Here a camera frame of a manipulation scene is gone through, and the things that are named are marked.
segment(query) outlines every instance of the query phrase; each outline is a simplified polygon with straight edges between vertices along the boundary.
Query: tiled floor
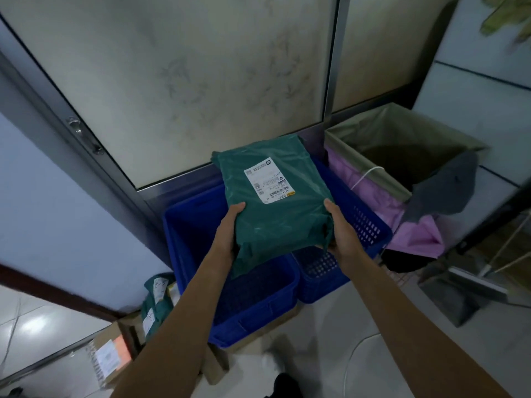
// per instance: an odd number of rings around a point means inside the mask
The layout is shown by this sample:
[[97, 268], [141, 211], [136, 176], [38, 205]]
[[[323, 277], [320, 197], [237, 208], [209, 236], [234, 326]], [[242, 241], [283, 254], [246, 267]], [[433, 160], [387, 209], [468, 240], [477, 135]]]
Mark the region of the tiled floor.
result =
[[[531, 310], [492, 303], [463, 327], [455, 328], [418, 288], [416, 276], [402, 290], [509, 394], [514, 398], [531, 396]], [[284, 358], [288, 372], [300, 382], [305, 398], [340, 398], [352, 349], [363, 337], [377, 331], [355, 288], [347, 284], [304, 306], [297, 317], [232, 355], [224, 379], [209, 386], [203, 378], [193, 397], [262, 398], [271, 394], [274, 376], [262, 369], [261, 354], [273, 347]], [[37, 391], [38, 396], [71, 398], [108, 398], [110, 394], [97, 390], [84, 351], [23, 379], [20, 385], [29, 396], [37, 396]], [[379, 336], [356, 351], [349, 365], [346, 390], [347, 396], [413, 396]]]
[[[0, 287], [0, 379], [106, 327], [107, 321]], [[16, 324], [9, 351], [7, 346]]]

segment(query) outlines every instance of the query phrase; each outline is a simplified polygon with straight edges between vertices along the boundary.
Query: foot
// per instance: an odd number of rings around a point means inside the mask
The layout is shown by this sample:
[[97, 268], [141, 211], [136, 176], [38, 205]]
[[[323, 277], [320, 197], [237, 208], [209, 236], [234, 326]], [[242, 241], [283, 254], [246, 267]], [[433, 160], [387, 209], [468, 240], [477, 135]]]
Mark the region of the foot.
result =
[[282, 359], [280, 359], [279, 356], [272, 351], [267, 351], [262, 354], [262, 368], [275, 378], [280, 373], [284, 373], [286, 371], [286, 366], [284, 365]]

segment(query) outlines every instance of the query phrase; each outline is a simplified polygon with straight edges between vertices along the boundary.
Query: metal door handle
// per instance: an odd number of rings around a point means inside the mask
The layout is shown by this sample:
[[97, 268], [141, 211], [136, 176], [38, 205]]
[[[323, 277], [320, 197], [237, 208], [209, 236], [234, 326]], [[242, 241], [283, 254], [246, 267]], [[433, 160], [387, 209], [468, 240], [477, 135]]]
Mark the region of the metal door handle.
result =
[[85, 146], [88, 147], [92, 153], [94, 153], [95, 155], [103, 155], [105, 153], [101, 145], [99, 145], [95, 140], [92, 140], [89, 137], [88, 130], [83, 131], [83, 129], [81, 128], [82, 124], [80, 120], [76, 119], [75, 117], [69, 117], [67, 122], [70, 128], [74, 130], [76, 135], [83, 141]]

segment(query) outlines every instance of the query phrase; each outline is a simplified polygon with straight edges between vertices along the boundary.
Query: frosted glass door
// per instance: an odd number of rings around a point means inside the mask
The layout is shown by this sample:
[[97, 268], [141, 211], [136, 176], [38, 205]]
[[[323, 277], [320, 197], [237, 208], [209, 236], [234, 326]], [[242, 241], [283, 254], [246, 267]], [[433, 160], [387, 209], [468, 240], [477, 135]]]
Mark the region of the frosted glass door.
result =
[[0, 0], [140, 188], [321, 120], [335, 0]]
[[450, 0], [350, 0], [334, 111], [410, 83]]

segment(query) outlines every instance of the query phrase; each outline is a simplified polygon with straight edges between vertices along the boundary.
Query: hand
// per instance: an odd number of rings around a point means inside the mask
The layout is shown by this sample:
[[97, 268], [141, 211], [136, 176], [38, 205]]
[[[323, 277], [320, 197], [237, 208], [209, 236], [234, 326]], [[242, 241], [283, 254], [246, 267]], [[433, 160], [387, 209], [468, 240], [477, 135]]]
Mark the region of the hand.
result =
[[234, 221], [236, 216], [245, 208], [245, 202], [231, 205], [229, 211], [219, 224], [214, 241], [209, 250], [209, 255], [215, 254], [217, 259], [233, 262], [233, 244], [234, 244]]
[[350, 268], [366, 253], [363, 251], [356, 231], [347, 222], [341, 209], [328, 198], [324, 200], [324, 207], [332, 214], [334, 220], [335, 243], [331, 244], [328, 250], [334, 254], [343, 274], [350, 277]]

